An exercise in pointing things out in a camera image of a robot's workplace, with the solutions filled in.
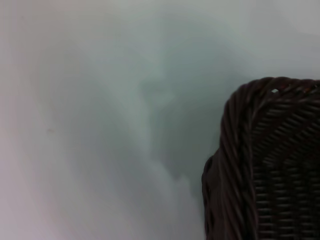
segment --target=white surface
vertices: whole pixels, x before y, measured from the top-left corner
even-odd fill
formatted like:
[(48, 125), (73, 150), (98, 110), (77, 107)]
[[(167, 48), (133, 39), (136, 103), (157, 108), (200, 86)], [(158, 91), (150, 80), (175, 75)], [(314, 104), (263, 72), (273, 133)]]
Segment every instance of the white surface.
[(0, 239), (204, 239), (228, 96), (319, 78), (316, 0), (0, 0)]

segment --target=wicker basket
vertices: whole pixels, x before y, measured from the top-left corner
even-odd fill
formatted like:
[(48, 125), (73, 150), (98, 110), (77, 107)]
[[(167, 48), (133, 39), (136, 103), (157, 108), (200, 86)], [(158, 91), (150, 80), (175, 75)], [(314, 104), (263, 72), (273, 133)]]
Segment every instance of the wicker basket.
[(207, 240), (320, 240), (320, 81), (266, 77), (228, 100), (202, 174)]

